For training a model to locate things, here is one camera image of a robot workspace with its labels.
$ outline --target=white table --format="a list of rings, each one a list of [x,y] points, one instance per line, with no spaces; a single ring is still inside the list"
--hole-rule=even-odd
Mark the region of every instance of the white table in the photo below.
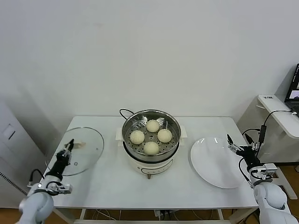
[[[96,129],[103,135],[105,148],[92,169],[79,175],[64,177],[63,182],[70,183],[73,192],[70,195],[54,197],[55,207],[122,210],[227,208],[255,210],[257,203],[253,190],[247,182],[236,189],[215,187],[204,181],[189,162],[193,143],[203,137],[225,139],[228,133],[236,144],[245,145],[234,121],[231,118],[177,118],[177,120],[185,127],[188,138],[185,139],[185,144],[180,146],[170,169],[148,180],[145,175],[137,173],[130,167],[125,150],[117,146],[115,133],[124,123],[123,118],[74,117],[68,129],[82,126]],[[59,215],[72,223],[71,218],[64,217],[62,213]]]

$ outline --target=steamed bun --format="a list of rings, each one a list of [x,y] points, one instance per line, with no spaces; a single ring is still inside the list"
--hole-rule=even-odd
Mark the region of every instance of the steamed bun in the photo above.
[[[170,140],[172,139],[171,131],[169,131],[167,129],[160,130],[158,132],[158,139],[160,140],[160,142],[163,142],[163,143],[170,142]]]
[[[159,152],[159,145],[153,141],[149,141],[144,145],[144,153],[146,155],[156,155]]]
[[[130,135],[130,140],[133,144],[139,145],[144,141],[144,134],[142,131],[136,130],[133,131]]]
[[[149,132],[157,132],[160,128],[160,124],[156,120],[149,120],[146,124],[146,129]]]

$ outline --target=black cable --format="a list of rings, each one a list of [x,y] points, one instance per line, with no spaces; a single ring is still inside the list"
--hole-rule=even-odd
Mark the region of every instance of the black cable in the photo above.
[[[261,177],[254,176],[253,173],[256,173],[256,172],[257,172],[256,170],[252,170],[252,171],[250,172],[250,175],[253,176],[254,178],[258,179],[258,180],[264,180],[264,179],[261,178]],[[271,177],[270,175],[266,175],[265,180],[268,180],[268,179],[271,179],[271,178],[272,178],[272,177]]]
[[[258,149],[257,149],[257,152],[256,152],[256,157],[258,156],[258,153],[260,152],[261,145],[262,145],[262,144],[260,144],[260,145],[258,146]]]
[[[244,158],[240,159],[239,161],[239,170],[241,171],[241,173],[243,174],[244,178],[246,179],[246,181],[249,181],[248,177],[243,173],[242,169],[241,169],[241,162],[242,160],[244,160]]]
[[[132,112],[132,111],[130,111],[130,110],[128,110],[128,109],[120,109],[120,114],[121,114],[121,116],[122,116],[124,119],[127,119],[127,118],[121,113],[121,111],[128,111],[128,112],[134,114],[134,112]]]
[[[170,217],[170,210],[166,210],[169,216],[169,221],[171,221],[171,217]]]
[[[268,120],[268,118],[271,116],[271,114],[275,113],[275,112],[295,112],[295,111],[285,111],[285,110],[277,110],[277,111],[272,111],[271,113],[269,113],[269,115],[267,116],[265,122],[263,123],[263,125],[266,125],[266,121]]]
[[[250,128],[250,129],[247,129],[246,131],[244,131],[243,133],[242,133],[242,135],[244,135],[247,131],[250,131],[250,130],[255,130],[255,131],[260,131],[261,129],[259,129],[259,128]]]
[[[42,172],[39,169],[34,169],[30,174],[29,182],[33,181],[33,173],[36,171],[42,176],[43,179],[45,179],[45,177],[43,176]]]

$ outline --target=white shelf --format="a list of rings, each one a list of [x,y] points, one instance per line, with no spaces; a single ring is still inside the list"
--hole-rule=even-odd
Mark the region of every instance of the white shelf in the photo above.
[[[290,110],[281,100],[283,98],[280,96],[258,95],[257,98],[268,112]],[[299,139],[299,117],[297,115],[287,112],[275,112],[271,116],[279,123],[288,136],[293,139]]]

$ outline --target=floor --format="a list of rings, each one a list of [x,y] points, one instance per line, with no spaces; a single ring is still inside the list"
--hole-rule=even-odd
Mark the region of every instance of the floor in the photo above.
[[[296,172],[295,166],[283,166],[280,167],[284,175],[288,179],[289,183],[293,187],[296,194],[299,196],[299,173]],[[290,207],[291,213],[294,216],[299,217],[299,200],[288,200],[288,205]],[[76,218],[80,217],[81,210],[70,209],[69,210]],[[155,217],[152,210],[122,210],[121,216],[119,210],[101,210],[100,212],[119,220],[159,220]],[[232,210],[222,210],[225,219],[232,214]],[[0,209],[0,223],[14,224],[20,218],[20,213],[17,209]],[[199,220],[199,218],[204,220],[217,220],[218,213],[216,210],[179,210],[174,214],[170,215],[171,220]],[[98,213],[96,210],[87,210],[85,214],[85,219],[98,219],[98,220],[109,220],[108,217]],[[169,220],[169,216],[165,215],[165,220]],[[49,216],[45,222],[46,224],[66,224],[59,216],[54,212]],[[252,214],[246,220],[246,224],[258,224],[258,215]]]

